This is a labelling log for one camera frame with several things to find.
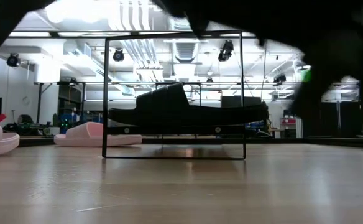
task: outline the black slipper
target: black slipper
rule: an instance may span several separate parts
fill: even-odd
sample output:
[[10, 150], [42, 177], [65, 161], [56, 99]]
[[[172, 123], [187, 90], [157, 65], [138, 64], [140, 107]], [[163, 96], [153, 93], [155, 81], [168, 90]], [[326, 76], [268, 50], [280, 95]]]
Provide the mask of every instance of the black slipper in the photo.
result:
[[123, 124], [136, 126], [215, 126], [262, 121], [269, 117], [267, 105], [236, 108], [191, 106], [183, 89], [183, 83], [140, 95], [136, 108], [123, 110], [111, 108], [108, 118]]

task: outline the black metal frame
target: black metal frame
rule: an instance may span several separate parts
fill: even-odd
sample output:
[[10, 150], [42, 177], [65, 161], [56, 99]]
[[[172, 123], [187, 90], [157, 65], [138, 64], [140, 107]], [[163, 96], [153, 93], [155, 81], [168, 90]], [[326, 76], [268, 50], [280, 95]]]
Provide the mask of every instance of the black metal frame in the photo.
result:
[[[242, 31], [240, 30], [225, 30], [225, 31], [210, 31], [203, 33], [205, 39], [231, 39], [230, 35], [238, 35], [240, 44], [240, 60], [243, 64], [243, 51], [242, 51]], [[196, 38], [196, 35], [192, 32], [178, 32], [169, 34], [147, 34], [147, 35], [125, 35], [116, 37], [107, 37], [105, 40], [104, 50], [104, 90], [103, 90], [103, 146], [101, 154], [104, 158], [109, 159], [211, 159], [211, 160], [236, 160], [246, 158], [246, 136], [245, 136], [245, 125], [243, 126], [195, 126], [195, 127], [108, 127], [108, 73], [109, 73], [109, 47], [110, 42], [130, 39], [159, 39], [159, 38]], [[158, 85], [169, 85], [171, 83], [155, 83], [155, 87]], [[201, 90], [201, 83], [185, 83], [192, 85], [199, 85]], [[241, 66], [241, 106], [244, 105], [244, 68]], [[107, 135], [108, 134], [241, 134], [242, 139], [242, 157], [129, 157], [129, 156], [107, 156]], [[218, 139], [176, 139], [174, 142], [168, 144], [219, 144]]]
[[[80, 116], [80, 120], [83, 120], [83, 111], [85, 109], [85, 97], [86, 97], [86, 82], [74, 82], [74, 83], [62, 83], [62, 82], [47, 82], [47, 83], [34, 83], [35, 85], [39, 85], [39, 92], [38, 92], [38, 109], [37, 109], [37, 124], [39, 124], [39, 119], [40, 119], [40, 104], [42, 101], [42, 94], [45, 92], [45, 90], [47, 88], [49, 88], [52, 85], [82, 85], [82, 100], [81, 100], [81, 116]], [[44, 85], [48, 85], [48, 87], [46, 87], [46, 89], [44, 89], [42, 91], [42, 87]]]

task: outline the wooden floor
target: wooden floor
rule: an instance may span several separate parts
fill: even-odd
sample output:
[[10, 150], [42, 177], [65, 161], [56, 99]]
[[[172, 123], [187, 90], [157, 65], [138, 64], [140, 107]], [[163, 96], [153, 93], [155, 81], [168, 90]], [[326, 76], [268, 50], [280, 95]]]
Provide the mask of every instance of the wooden floor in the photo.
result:
[[244, 161], [102, 159], [100, 152], [42, 146], [0, 157], [0, 224], [363, 224], [360, 149], [254, 145]]

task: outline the spotlight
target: spotlight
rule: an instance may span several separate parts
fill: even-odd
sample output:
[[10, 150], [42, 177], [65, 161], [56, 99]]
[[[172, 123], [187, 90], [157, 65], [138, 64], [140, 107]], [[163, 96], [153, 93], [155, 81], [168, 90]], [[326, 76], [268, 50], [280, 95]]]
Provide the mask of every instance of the spotlight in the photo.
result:
[[113, 55], [113, 59], [116, 62], [121, 62], [125, 59], [123, 49], [115, 49], [115, 53]]
[[285, 82], [286, 80], [287, 80], [287, 77], [285, 76], [285, 74], [281, 73], [279, 75], [274, 76], [273, 82], [276, 83], [275, 86], [279, 86], [279, 85], [282, 85], [282, 83]]
[[19, 58], [19, 54], [11, 53], [6, 61], [7, 65], [13, 68], [17, 68], [21, 64], [21, 60]]
[[234, 44], [231, 40], [226, 40], [223, 48], [220, 50], [218, 60], [219, 62], [227, 62], [231, 57], [232, 51], [234, 50]]

